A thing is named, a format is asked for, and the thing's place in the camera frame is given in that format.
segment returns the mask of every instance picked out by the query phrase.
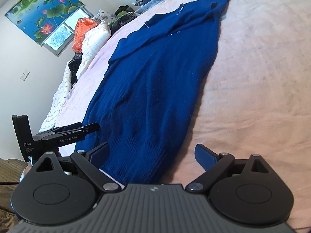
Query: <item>black circular joint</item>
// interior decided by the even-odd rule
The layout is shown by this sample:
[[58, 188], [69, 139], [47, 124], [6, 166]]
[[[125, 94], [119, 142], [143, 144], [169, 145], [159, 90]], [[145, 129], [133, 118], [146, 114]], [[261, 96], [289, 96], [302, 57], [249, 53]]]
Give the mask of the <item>black circular joint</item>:
[[272, 193], [265, 186], [246, 184], [236, 190], [238, 198], [246, 203], [261, 204], [271, 199]]
[[118, 189], [118, 187], [119, 187], [119, 185], [117, 183], [113, 183], [113, 182], [109, 182], [109, 183], [106, 183], [103, 185], [103, 188], [106, 191], [115, 191]]
[[187, 188], [190, 189], [191, 191], [200, 191], [204, 188], [204, 186], [201, 183], [190, 183], [187, 185]]
[[240, 174], [220, 180], [212, 187], [209, 200], [224, 217], [249, 227], [285, 222], [294, 203], [281, 179], [264, 174], [251, 178]]
[[96, 202], [93, 186], [84, 179], [53, 171], [33, 174], [36, 178], [25, 178], [11, 197], [15, 214], [30, 223], [70, 223], [91, 211]]
[[55, 205], [65, 201], [70, 195], [66, 186], [60, 184], [46, 184], [34, 191], [36, 201], [45, 205]]

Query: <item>window frame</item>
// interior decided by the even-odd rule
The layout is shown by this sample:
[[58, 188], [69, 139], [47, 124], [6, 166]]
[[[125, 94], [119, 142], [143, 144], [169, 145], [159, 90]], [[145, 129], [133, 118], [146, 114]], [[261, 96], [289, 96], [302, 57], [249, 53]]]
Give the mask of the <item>window frame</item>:
[[[87, 14], [89, 16], [89, 18], [94, 17], [94, 15], [89, 12], [84, 6], [80, 7], [78, 10], [82, 10], [85, 14]], [[47, 39], [43, 42], [42, 46], [44, 46], [46, 49], [48, 49], [51, 53], [53, 53], [55, 56], [59, 57], [62, 52], [69, 46], [69, 44], [73, 41], [74, 36], [75, 36], [75, 29], [72, 29], [68, 24], [65, 23], [65, 21], [60, 24], [55, 30], [54, 32], [62, 25], [65, 28], [67, 28], [72, 34], [66, 39], [66, 41], [57, 49], [54, 50], [49, 44], [45, 43], [45, 41], [49, 38], [47, 37]]]

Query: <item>bed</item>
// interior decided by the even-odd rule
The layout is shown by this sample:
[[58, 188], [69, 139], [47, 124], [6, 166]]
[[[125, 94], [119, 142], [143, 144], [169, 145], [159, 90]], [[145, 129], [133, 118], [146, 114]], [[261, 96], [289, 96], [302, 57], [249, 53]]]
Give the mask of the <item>bed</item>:
[[[165, 0], [123, 26], [70, 91], [56, 126], [81, 122], [118, 41], [154, 14], [181, 3]], [[216, 61], [202, 84], [191, 125], [164, 182], [187, 184], [204, 172], [202, 143], [237, 158], [261, 154], [294, 194], [288, 220], [311, 227], [311, 0], [231, 0], [222, 17]], [[74, 144], [60, 148], [63, 156]]]

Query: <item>window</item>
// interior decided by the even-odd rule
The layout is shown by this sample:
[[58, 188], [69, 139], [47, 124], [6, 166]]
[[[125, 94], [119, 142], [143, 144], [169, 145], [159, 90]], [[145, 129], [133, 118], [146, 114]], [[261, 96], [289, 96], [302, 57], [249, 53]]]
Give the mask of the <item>window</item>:
[[44, 41], [43, 45], [58, 57], [73, 40], [78, 19], [84, 17], [93, 16], [85, 8], [78, 9]]

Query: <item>metal pin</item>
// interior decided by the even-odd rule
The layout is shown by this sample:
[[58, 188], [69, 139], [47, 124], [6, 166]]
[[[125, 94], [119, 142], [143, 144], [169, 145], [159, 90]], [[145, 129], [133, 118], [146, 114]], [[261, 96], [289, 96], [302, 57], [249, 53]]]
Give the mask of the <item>metal pin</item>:
[[106, 191], [114, 191], [114, 190], [117, 190], [118, 187], [119, 187], [119, 185], [117, 183], [112, 183], [112, 182], [109, 182], [109, 183], [106, 183], [105, 185], [103, 185], [103, 188]]
[[193, 182], [193, 183], [190, 183], [188, 186], [187, 186], [191, 191], [200, 191], [203, 189], [203, 185], [201, 183], [196, 183], [196, 182]]

